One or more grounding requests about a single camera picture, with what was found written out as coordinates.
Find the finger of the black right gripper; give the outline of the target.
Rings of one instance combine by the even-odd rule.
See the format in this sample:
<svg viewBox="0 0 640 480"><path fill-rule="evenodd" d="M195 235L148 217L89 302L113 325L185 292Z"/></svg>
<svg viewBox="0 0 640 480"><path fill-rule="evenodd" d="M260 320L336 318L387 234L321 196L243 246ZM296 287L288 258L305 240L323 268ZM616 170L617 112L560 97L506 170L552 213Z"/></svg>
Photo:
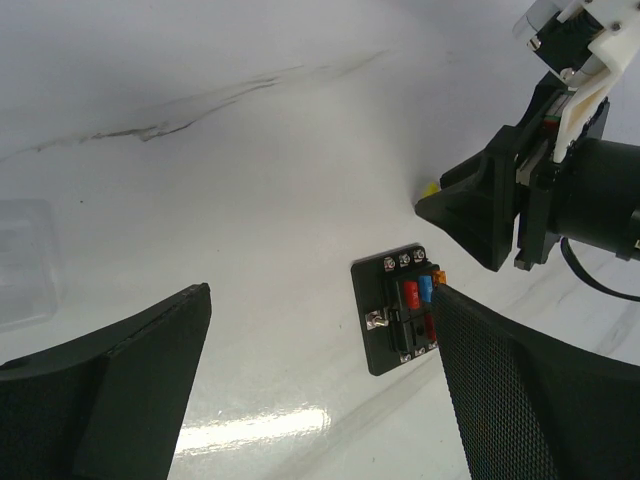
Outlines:
<svg viewBox="0 0 640 480"><path fill-rule="evenodd" d="M484 268L497 272L512 249L520 129L503 126L487 146L440 177L414 207Z"/></svg>

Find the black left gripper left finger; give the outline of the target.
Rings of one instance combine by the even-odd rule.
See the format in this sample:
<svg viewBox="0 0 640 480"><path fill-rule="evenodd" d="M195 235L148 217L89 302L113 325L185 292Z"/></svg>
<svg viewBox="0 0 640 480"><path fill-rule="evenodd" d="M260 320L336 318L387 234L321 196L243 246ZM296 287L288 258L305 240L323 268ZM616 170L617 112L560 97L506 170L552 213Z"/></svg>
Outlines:
<svg viewBox="0 0 640 480"><path fill-rule="evenodd" d="M1 367L4 479L165 479L211 319L208 284Z"/></svg>

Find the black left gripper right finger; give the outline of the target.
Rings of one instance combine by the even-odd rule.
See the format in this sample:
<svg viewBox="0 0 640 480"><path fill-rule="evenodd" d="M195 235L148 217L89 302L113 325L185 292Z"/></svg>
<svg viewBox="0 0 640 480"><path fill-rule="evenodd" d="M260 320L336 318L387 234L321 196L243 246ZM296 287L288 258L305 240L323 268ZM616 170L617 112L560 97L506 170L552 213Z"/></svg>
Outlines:
<svg viewBox="0 0 640 480"><path fill-rule="evenodd" d="M439 352L474 479L636 479L639 368L510 320L449 286Z"/></svg>

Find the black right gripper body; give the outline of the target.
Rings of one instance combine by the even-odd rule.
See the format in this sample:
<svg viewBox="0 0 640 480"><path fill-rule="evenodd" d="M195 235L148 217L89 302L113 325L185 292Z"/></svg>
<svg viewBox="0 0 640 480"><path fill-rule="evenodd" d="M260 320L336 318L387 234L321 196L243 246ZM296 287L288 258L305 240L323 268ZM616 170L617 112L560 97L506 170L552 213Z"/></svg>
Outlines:
<svg viewBox="0 0 640 480"><path fill-rule="evenodd" d="M603 100L564 160L554 163L560 116L571 97L564 84L547 74L523 117L535 130L516 174L524 205L514 264L521 270L544 264L563 238L622 260L639 257L639 148L603 139L610 107Z"/></svg>

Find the yellow blade fuse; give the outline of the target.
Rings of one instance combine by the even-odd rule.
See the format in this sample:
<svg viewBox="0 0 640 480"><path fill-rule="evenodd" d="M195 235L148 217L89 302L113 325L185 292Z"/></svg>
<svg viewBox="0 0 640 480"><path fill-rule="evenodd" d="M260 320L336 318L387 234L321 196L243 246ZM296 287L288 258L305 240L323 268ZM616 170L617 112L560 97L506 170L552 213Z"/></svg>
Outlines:
<svg viewBox="0 0 640 480"><path fill-rule="evenodd" d="M436 182L431 182L427 185L422 193L423 198L432 196L440 191L440 186Z"/></svg>

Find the orange blade fuse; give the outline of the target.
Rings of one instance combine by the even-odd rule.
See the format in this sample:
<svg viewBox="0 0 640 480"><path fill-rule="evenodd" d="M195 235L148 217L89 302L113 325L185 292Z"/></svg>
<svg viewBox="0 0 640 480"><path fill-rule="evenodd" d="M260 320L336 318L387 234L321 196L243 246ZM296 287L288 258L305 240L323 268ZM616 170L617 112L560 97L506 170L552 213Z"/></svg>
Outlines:
<svg viewBox="0 0 640 480"><path fill-rule="evenodd" d="M439 286L439 285L446 285L447 284L447 277L446 277L446 273L442 270L436 270L433 272L432 275L433 278L433 282L435 286Z"/></svg>

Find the blue blade fuse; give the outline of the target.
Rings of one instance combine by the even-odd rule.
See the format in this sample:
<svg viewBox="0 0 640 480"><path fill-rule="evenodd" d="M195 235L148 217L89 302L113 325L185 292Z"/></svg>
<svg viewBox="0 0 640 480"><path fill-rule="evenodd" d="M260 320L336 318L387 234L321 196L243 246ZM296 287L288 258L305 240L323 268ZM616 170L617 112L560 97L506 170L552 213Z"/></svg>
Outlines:
<svg viewBox="0 0 640 480"><path fill-rule="evenodd" d="M421 301L424 303L431 303L434 290L432 277L430 275L421 275L418 278L418 286Z"/></svg>

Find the red blade fuse front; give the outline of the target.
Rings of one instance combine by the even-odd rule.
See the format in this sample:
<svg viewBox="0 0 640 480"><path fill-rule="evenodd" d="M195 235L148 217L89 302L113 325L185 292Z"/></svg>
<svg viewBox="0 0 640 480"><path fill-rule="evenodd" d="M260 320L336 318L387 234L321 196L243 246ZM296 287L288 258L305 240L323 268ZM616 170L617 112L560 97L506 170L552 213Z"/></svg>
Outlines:
<svg viewBox="0 0 640 480"><path fill-rule="evenodd" d="M403 282L402 287L406 308L410 310L419 309L422 306L419 284L416 281L408 280Z"/></svg>

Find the red blade fuse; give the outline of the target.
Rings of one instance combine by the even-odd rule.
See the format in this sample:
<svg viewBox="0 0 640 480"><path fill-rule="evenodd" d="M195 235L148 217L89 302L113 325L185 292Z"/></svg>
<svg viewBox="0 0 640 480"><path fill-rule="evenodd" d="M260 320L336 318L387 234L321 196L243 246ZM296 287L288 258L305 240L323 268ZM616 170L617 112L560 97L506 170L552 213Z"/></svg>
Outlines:
<svg viewBox="0 0 640 480"><path fill-rule="evenodd" d="M403 282L402 287L406 308L410 310L419 309L422 306L419 284L416 281L408 280Z"/></svg>
<svg viewBox="0 0 640 480"><path fill-rule="evenodd" d="M426 314L424 317L426 336L430 342L436 342L437 336L435 332L434 319L431 314Z"/></svg>

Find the clear fuse box cover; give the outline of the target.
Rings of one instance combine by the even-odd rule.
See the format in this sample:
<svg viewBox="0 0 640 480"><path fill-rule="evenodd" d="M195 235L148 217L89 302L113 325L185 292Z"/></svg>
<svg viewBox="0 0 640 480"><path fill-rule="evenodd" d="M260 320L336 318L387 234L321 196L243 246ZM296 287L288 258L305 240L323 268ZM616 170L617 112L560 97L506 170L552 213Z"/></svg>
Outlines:
<svg viewBox="0 0 640 480"><path fill-rule="evenodd" d="M65 294L51 205L42 199L1 202L1 330L51 320Z"/></svg>

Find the black fuse box base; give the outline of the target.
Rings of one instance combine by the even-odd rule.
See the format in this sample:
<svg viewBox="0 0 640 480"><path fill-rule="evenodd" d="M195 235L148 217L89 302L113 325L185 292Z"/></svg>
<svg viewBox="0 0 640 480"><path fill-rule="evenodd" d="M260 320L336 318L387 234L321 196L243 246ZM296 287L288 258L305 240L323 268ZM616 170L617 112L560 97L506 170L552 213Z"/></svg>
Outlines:
<svg viewBox="0 0 640 480"><path fill-rule="evenodd" d="M426 249L410 244L355 261L351 266L359 324L369 373L381 376L438 347L426 336L424 317L431 303L416 310L406 308L404 281L418 283L421 275L441 270L429 260Z"/></svg>

